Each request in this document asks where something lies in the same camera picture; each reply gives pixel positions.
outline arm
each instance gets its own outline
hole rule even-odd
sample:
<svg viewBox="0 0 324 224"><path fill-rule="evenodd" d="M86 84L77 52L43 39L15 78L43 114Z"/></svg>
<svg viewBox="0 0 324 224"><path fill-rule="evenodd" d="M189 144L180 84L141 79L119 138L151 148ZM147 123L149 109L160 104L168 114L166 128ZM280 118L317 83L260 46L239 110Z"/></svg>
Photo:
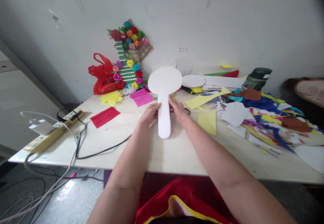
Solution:
<svg viewBox="0 0 324 224"><path fill-rule="evenodd" d="M87 223L134 223L149 157L149 126L161 104L151 104L118 159Z"/></svg>
<svg viewBox="0 0 324 224"><path fill-rule="evenodd" d="M296 223L271 193L221 144L169 99L199 160L240 223Z"/></svg>

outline floor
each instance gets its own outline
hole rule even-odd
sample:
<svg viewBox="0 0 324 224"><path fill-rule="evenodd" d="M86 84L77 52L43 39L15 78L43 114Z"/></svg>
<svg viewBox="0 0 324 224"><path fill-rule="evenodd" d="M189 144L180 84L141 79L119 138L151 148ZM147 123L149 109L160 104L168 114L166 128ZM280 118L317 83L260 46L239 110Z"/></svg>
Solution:
<svg viewBox="0 0 324 224"><path fill-rule="evenodd" d="M62 174L65 169L50 167L50 169L38 168L38 171L52 173L55 170ZM103 170L80 169L78 176L93 176L103 179ZM8 189L12 184L22 181ZM19 199L32 195L35 199L40 197L55 182L54 177L37 176L28 172L22 164L18 164L4 177L0 183L6 185L0 187L0 216L5 213ZM301 184L261 182L286 208L298 223L322 223L323 206ZM24 224L52 224L52 223L85 223L90 212L103 190L103 182L94 179L73 179L55 191L39 206L36 212L30 212L20 222ZM24 199L6 214L16 214L31 200ZM17 224L19 218L11 221Z"/></svg>

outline hand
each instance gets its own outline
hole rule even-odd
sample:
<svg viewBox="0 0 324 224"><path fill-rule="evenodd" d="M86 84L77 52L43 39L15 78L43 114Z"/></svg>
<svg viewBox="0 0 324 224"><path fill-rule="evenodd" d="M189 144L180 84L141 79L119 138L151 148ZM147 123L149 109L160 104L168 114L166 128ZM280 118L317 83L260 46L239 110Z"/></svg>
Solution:
<svg viewBox="0 0 324 224"><path fill-rule="evenodd" d="M169 104L172 110L171 113L175 113L177 120L181 123L188 115L185 107L181 102L172 100L171 98L169 98Z"/></svg>
<svg viewBox="0 0 324 224"><path fill-rule="evenodd" d="M151 104L147 107L147 109L142 114L141 118L139 119L139 123L147 123L150 125L154 122L154 120L158 117L158 109L161 107L161 103Z"/></svg>

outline red plastic bag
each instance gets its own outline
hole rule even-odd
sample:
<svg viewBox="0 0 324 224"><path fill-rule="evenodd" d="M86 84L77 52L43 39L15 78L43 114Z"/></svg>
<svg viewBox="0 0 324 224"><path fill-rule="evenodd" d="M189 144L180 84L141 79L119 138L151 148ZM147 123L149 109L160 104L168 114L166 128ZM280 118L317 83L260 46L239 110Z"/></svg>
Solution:
<svg viewBox="0 0 324 224"><path fill-rule="evenodd" d="M99 55L103 62L96 59L96 55ZM102 95L114 90L121 89L126 86L126 83L121 81L119 83L115 83L113 79L112 68L113 64L107 59L105 56L99 53L94 53L93 58L101 63L101 65L89 66L89 74L98 78L98 81L93 87L93 94L95 95Z"/></svg>

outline person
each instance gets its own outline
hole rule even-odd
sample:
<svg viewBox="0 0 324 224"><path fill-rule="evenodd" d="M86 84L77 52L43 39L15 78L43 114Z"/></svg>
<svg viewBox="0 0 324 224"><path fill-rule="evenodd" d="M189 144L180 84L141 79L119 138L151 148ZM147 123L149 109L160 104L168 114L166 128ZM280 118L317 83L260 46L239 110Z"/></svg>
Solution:
<svg viewBox="0 0 324 224"><path fill-rule="evenodd" d="M192 180L188 184L186 176L177 177L138 210L149 161L149 126L161 106L151 104L138 121L87 223L296 223L229 151L190 118L181 102L169 99L169 104L210 178L188 176ZM211 180L211 184L196 179Z"/></svg>

